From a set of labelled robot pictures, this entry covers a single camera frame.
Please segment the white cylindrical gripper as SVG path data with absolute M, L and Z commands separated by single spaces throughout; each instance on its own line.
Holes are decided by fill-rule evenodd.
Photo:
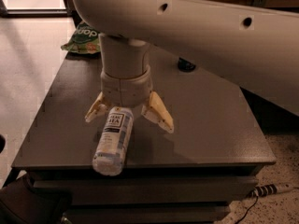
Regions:
M 141 115 L 168 133 L 173 133 L 173 118 L 161 97 L 156 91 L 152 91 L 152 88 L 150 67 L 143 75 L 134 78 L 115 78 L 102 72 L 101 92 L 86 113 L 85 121 L 91 122 L 95 118 L 105 115 L 112 104 L 136 107 L 144 103 Z

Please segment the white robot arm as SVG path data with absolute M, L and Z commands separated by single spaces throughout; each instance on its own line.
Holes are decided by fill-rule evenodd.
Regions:
M 205 0 L 73 2 L 102 52 L 102 90 L 87 120 L 112 104 L 143 105 L 148 120 L 173 129 L 144 60 L 154 45 L 241 87 L 265 132 L 298 130 L 297 15 Z

